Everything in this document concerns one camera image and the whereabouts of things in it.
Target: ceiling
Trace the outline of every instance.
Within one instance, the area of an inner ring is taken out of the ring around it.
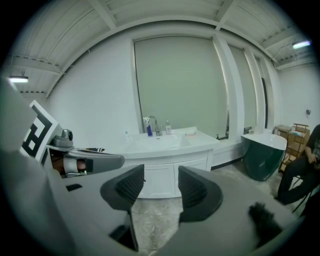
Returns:
[[[186,20],[233,32],[260,48],[278,69],[315,61],[294,22],[268,0],[56,0],[21,31],[4,73],[28,76],[16,84],[28,96],[48,97],[85,51],[121,30],[155,21]]]

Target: white sink vanity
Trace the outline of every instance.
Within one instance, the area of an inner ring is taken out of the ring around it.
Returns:
[[[179,166],[210,171],[213,150],[219,141],[196,127],[172,130],[162,136],[133,135],[117,154],[124,156],[124,167],[144,164],[144,185],[139,198],[181,197]]]

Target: black pants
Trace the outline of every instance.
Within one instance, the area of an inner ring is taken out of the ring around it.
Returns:
[[[290,189],[295,176],[302,176],[302,183]],[[284,205],[291,204],[306,196],[320,183],[320,170],[315,170],[313,164],[309,164],[305,156],[301,156],[289,163],[284,170],[278,189],[278,199]]]

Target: freestanding bathtub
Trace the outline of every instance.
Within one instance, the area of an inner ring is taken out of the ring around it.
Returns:
[[[279,166],[287,147],[287,140],[275,134],[246,134],[243,157],[246,173],[256,181],[267,180]]]

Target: faucet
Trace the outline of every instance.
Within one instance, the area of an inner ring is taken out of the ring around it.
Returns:
[[[154,115],[150,115],[150,116],[148,117],[148,119],[147,119],[147,121],[146,121],[147,124],[150,123],[150,119],[151,119],[151,118],[154,119],[154,123],[155,123],[155,135],[156,135],[156,136],[161,136],[162,134],[161,134],[161,132],[160,132],[157,119],[156,119],[156,117],[155,117]]]

